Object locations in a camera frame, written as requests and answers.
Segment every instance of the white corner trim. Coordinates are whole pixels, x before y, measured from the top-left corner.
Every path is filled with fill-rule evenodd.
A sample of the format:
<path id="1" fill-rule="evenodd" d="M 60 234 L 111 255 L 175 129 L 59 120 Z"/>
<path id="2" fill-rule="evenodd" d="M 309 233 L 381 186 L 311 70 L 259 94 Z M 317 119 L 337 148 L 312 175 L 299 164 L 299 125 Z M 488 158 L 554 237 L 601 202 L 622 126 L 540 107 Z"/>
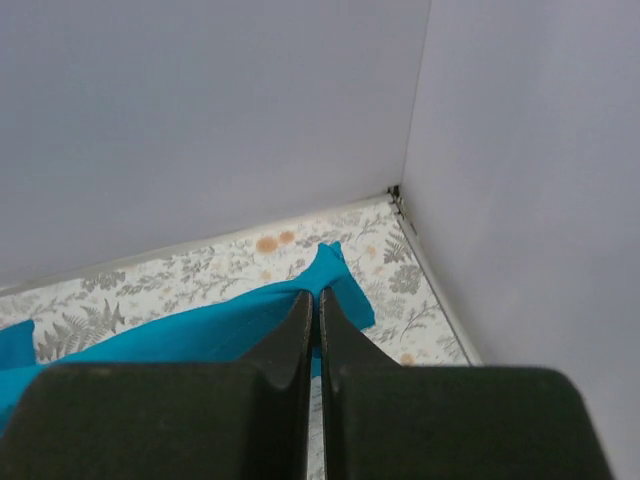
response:
<path id="1" fill-rule="evenodd" d="M 191 242 L 185 242 L 178 245 L 172 245 L 169 247 L 163 247 L 156 250 L 150 250 L 137 255 L 120 258 L 117 260 L 111 260 L 111 261 L 99 263 L 96 265 L 81 267 L 75 270 L 71 270 L 69 272 L 60 273 L 58 275 L 52 275 L 45 278 L 30 280 L 17 285 L 4 285 L 4 286 L 0 286 L 0 297 L 16 295 L 18 293 L 23 293 L 28 290 L 33 290 L 36 288 L 53 285 L 54 283 L 66 282 L 69 280 L 75 280 L 77 278 L 89 277 L 89 276 L 97 275 L 100 272 L 105 272 L 105 271 L 108 272 L 108 271 L 117 270 L 120 268 L 126 268 L 128 266 L 135 265 L 138 263 L 144 263 L 151 260 L 156 260 L 158 258 L 170 257 L 171 255 L 178 255 L 181 253 L 188 252 L 190 250 L 196 250 L 198 248 L 207 247 L 212 243 L 227 242 L 236 238 L 244 237 L 244 236 L 255 234 L 255 233 L 260 233 L 261 231 L 264 231 L 264 230 L 277 229 L 279 227 L 284 228 L 285 226 L 290 225 L 292 223 L 301 223 L 304 220 L 308 220 L 310 218 L 335 215 L 341 212 L 345 212 L 347 210 L 353 210 L 354 208 L 363 208 L 369 205 L 373 205 L 375 203 L 388 201 L 388 200 L 389 200 L 389 195 L 387 193 L 382 193 L 369 198 L 365 198 L 363 200 L 348 203 L 346 205 L 341 205 L 341 206 L 329 208 L 326 210 L 311 212 L 311 213 L 307 213 L 297 217 L 284 218 L 282 220 L 277 220 L 275 222 L 271 222 L 265 225 L 257 225 L 255 227 L 249 227 L 236 232 L 217 235 L 215 237 L 205 238 L 202 240 L 194 240 Z"/>
<path id="2" fill-rule="evenodd" d="M 460 342 L 460 345 L 462 346 L 462 349 L 464 350 L 467 358 L 469 359 L 469 362 L 471 363 L 471 365 L 475 365 L 475 366 L 482 365 L 480 354 L 478 353 L 476 348 L 473 346 L 473 343 L 471 343 L 471 339 L 469 338 L 469 335 L 467 334 L 466 330 L 462 326 L 460 319 L 455 314 L 455 311 L 451 306 L 451 303 L 447 299 L 447 296 L 443 292 L 442 287 L 438 283 L 438 280 L 433 273 L 433 269 L 429 264 L 429 260 L 427 259 L 427 256 L 425 255 L 424 251 L 422 250 L 422 247 L 420 245 L 420 240 L 418 239 L 418 236 L 413 231 L 413 227 L 402 215 L 398 215 L 398 223 L 400 224 L 400 228 L 404 232 L 404 235 L 407 238 L 409 245 L 411 246 L 411 249 L 413 250 L 413 254 L 416 256 L 416 260 L 418 261 L 418 264 L 424 271 L 427 281 L 429 282 L 429 285 L 431 285 L 431 289 L 433 290 L 433 293 L 435 293 L 436 297 L 438 298 L 440 307 L 442 307 L 442 311 L 444 312 L 445 317 L 447 318 L 447 321 L 449 322 L 449 325 L 451 326 L 451 329 L 453 330 L 454 335 L 458 339 L 458 342 Z"/>

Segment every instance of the blue fabric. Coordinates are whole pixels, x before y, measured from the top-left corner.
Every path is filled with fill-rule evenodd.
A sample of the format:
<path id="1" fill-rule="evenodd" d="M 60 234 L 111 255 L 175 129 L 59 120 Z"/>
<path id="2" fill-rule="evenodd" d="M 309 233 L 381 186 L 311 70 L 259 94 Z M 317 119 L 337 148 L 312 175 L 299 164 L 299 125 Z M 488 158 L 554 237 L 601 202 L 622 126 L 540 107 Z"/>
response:
<path id="1" fill-rule="evenodd" d="M 0 330 L 0 370 L 36 364 L 33 349 L 33 320 Z"/>
<path id="2" fill-rule="evenodd" d="M 297 278 L 128 330 L 54 363 L 67 362 L 221 362 L 240 357 L 282 321 L 298 293 L 331 286 L 347 317 L 359 329 L 374 324 L 374 314 L 351 276 L 339 243 L 318 245 L 313 263 Z M 33 354 L 33 345 L 29 337 Z M 29 383 L 48 365 L 0 370 L 0 434 L 9 413 Z M 320 374 L 314 358 L 312 374 Z"/>

